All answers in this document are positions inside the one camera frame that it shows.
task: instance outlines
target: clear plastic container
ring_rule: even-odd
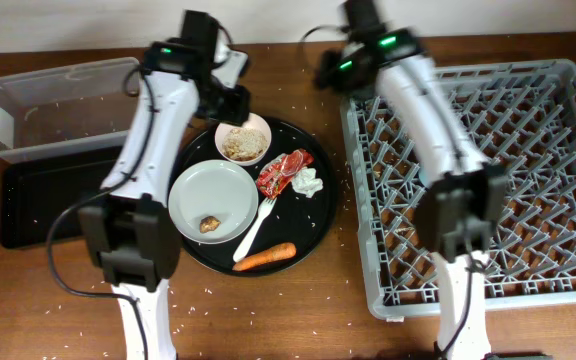
[[[135,58],[0,77],[0,158],[9,163],[122,145],[137,99],[122,93]],[[137,90],[133,76],[128,87]]]

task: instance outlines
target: small white bowl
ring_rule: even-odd
[[[230,130],[236,128],[236,126],[228,124],[219,124],[219,126],[217,126],[217,131],[215,132],[215,146],[217,147],[217,150],[219,151],[221,156],[223,156],[226,160],[230,162],[233,162],[239,166],[255,165],[256,163],[259,162],[259,160],[261,160],[261,158],[264,157],[264,155],[266,155],[266,152],[270,147],[270,141],[272,140],[272,133],[270,132],[270,126],[268,126],[266,120],[264,120],[261,116],[250,113],[250,115],[248,116],[248,120],[241,127],[244,129],[256,129],[261,131],[261,134],[266,138],[266,142],[268,143],[268,146],[266,146],[261,155],[248,161],[237,161],[226,156],[223,152],[224,139],[226,138],[226,135],[228,135]]]

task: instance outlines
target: white fork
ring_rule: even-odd
[[[241,244],[239,244],[239,247],[237,247],[237,250],[235,250],[235,254],[232,256],[232,259],[235,260],[235,262],[243,260],[246,255],[248,255],[248,251],[250,251],[250,247],[252,246],[252,241],[255,240],[257,231],[259,231],[259,227],[261,226],[261,222],[264,221],[268,215],[270,215],[270,212],[275,206],[276,201],[276,198],[274,200],[266,198],[266,200],[259,204],[259,210],[257,210],[257,220],[255,220],[255,223],[252,224],[248,234],[246,234],[246,237],[244,237],[244,240],[241,242]]]

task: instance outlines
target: toy carrot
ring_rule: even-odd
[[[283,243],[262,251],[259,254],[248,256],[236,263],[232,269],[234,271],[244,271],[273,261],[290,259],[296,254],[297,248],[295,247],[295,244]]]

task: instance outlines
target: white tissue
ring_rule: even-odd
[[[317,191],[324,188],[324,182],[316,179],[317,170],[310,168],[301,169],[294,178],[292,178],[292,189],[298,194],[306,195],[311,198]]]

